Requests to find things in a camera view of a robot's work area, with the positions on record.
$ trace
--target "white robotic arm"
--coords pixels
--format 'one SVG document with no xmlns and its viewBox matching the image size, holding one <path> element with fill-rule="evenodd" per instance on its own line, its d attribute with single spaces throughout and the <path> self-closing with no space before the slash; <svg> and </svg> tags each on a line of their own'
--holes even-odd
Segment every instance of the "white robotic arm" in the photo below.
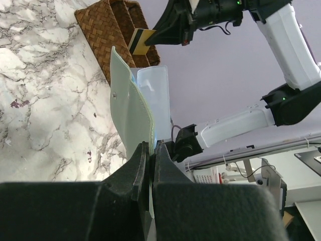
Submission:
<svg viewBox="0 0 321 241">
<path fill-rule="evenodd" d="M 237 114 L 180 130 L 172 154 L 178 162 L 217 142 L 256 129 L 296 124 L 321 102 L 321 70 L 296 20 L 291 0 L 199 0 L 193 13 L 187 0 L 170 0 L 146 44 L 189 44 L 197 29 L 207 30 L 222 22 L 239 26 L 243 11 L 251 13 L 265 36 L 286 84 Z"/>
</svg>

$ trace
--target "white marble tabletop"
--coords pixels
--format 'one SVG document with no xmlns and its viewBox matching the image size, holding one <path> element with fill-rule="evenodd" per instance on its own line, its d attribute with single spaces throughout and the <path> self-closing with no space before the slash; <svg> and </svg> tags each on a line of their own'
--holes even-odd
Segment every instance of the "white marble tabletop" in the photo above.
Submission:
<svg viewBox="0 0 321 241">
<path fill-rule="evenodd" d="M 0 1 L 0 182 L 102 180 L 126 161 L 74 17 L 94 2 Z"/>
</svg>

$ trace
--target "black magnetic stripe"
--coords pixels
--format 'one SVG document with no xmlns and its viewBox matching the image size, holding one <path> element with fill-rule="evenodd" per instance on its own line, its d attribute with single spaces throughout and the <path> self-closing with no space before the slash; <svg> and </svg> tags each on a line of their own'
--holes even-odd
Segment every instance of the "black magnetic stripe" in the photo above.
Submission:
<svg viewBox="0 0 321 241">
<path fill-rule="evenodd" d="M 131 47 L 130 47 L 130 50 L 129 50 L 129 52 L 131 54 L 133 54 L 133 52 L 135 51 L 136 46 L 137 46 L 137 44 L 138 44 L 138 42 L 140 40 L 140 37 L 141 37 L 143 31 L 144 31 L 144 29 L 138 29 L 137 30 L 137 34 L 136 34 L 134 40 L 132 41 L 132 44 L 131 44 Z"/>
</svg>

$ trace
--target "wicker basket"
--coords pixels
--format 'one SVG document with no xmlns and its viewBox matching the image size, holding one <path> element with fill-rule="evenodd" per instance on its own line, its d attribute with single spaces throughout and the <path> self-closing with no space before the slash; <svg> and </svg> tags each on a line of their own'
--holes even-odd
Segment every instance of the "wicker basket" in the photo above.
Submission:
<svg viewBox="0 0 321 241">
<path fill-rule="evenodd" d="M 86 9 L 77 10 L 75 17 L 109 84 L 112 46 L 131 68 L 159 65 L 155 46 L 151 46 L 146 55 L 132 56 L 128 50 L 134 29 L 148 29 L 138 2 L 101 0 Z"/>
</svg>

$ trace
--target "gray wall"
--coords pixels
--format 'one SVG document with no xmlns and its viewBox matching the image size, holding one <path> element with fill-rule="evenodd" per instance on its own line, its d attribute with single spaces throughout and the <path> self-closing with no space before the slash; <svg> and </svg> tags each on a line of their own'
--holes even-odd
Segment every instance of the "gray wall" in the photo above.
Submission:
<svg viewBox="0 0 321 241">
<path fill-rule="evenodd" d="M 139 2 L 149 27 L 153 28 L 167 1 Z M 293 6 L 317 61 L 321 61 L 321 2 L 295 0 Z M 230 36 L 218 28 L 197 31 L 191 44 L 185 47 L 157 46 L 162 64 L 169 69 L 174 123 L 187 126 L 233 114 L 284 83 L 265 38 L 248 13 L 240 27 L 230 25 L 229 30 Z M 296 126 L 254 131 L 219 143 L 196 159 L 239 146 L 266 144 L 317 132 L 321 130 L 319 109 Z"/>
</svg>

